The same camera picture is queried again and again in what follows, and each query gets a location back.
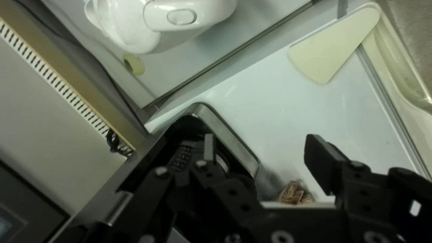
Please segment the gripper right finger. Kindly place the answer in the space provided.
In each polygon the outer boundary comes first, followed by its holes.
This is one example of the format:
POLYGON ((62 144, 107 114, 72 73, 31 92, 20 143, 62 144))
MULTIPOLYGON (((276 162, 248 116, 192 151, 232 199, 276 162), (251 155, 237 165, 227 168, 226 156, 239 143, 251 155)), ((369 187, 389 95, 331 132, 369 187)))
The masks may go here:
POLYGON ((347 216, 355 243, 432 243, 432 182, 401 167, 386 175, 350 160, 317 134, 307 134, 304 163, 347 216))

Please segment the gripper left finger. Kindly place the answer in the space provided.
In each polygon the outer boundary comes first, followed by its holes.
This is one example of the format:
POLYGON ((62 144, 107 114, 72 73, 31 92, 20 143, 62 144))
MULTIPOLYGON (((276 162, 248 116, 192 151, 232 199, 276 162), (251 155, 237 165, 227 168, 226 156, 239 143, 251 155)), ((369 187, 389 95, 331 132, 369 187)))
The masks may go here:
POLYGON ((191 243, 258 243, 254 222, 265 215, 253 192, 216 161, 215 137, 203 146, 179 146, 164 166, 145 174, 112 227, 113 243, 167 243, 173 226, 191 243))

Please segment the crumpled brown paper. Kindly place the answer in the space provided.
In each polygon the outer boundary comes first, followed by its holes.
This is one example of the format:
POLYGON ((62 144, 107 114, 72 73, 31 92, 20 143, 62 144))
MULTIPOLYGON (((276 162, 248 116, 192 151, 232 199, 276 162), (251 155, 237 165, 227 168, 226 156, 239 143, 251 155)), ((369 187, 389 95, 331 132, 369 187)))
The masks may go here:
POLYGON ((282 191, 279 192, 279 195, 276 197, 276 202, 298 206, 314 203, 315 198, 301 181, 290 181, 282 191))

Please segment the cream sink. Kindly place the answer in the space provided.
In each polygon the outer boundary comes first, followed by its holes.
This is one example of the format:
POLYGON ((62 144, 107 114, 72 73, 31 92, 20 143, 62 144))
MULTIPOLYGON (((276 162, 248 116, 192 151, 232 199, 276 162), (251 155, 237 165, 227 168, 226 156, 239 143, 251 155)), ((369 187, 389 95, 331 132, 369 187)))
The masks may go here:
POLYGON ((362 42, 380 83, 432 179, 432 94, 382 7, 366 0, 363 7, 378 12, 378 22, 362 42))

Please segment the cream triangular board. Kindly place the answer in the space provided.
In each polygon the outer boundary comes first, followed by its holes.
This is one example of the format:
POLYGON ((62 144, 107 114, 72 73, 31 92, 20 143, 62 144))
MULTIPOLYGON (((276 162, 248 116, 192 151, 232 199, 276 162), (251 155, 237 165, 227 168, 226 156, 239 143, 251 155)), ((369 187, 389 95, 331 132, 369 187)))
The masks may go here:
POLYGON ((381 9, 364 6, 288 49, 288 58, 306 78, 327 84, 377 25, 381 9))

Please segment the round cream cap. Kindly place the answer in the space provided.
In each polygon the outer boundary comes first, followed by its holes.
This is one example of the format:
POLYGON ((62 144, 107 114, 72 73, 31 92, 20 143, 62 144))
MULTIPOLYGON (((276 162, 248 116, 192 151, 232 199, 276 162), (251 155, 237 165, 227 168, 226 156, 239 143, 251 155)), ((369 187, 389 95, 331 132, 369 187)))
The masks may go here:
POLYGON ((145 66, 138 55, 125 53, 123 55, 125 69, 134 76, 141 76, 145 72, 145 66))

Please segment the dark grey appliance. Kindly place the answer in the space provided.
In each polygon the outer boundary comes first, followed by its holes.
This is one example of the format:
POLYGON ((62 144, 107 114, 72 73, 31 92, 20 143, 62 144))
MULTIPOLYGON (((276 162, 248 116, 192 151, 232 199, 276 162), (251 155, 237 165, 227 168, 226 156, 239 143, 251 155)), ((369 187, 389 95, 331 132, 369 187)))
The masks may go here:
POLYGON ((69 218, 0 160, 0 243, 48 243, 69 218))

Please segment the white electric kettle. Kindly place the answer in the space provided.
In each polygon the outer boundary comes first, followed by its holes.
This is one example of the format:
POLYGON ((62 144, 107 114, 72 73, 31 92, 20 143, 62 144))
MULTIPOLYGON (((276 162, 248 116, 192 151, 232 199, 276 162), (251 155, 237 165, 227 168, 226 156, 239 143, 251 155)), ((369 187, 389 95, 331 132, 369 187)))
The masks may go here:
POLYGON ((228 19, 239 0, 85 0, 84 14, 119 48, 153 54, 228 19))

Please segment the white vent grille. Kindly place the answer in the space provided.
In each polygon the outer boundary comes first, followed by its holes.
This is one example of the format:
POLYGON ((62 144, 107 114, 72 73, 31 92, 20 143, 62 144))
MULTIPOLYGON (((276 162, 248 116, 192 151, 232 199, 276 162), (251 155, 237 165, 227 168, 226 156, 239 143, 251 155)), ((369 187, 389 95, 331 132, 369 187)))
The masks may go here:
POLYGON ((0 17, 0 39, 8 44, 50 88, 62 97, 74 111, 106 140, 111 153, 120 154, 128 158, 134 152, 134 149, 124 142, 108 126, 108 123, 97 112, 93 111, 91 106, 74 91, 71 85, 2 17, 0 17))

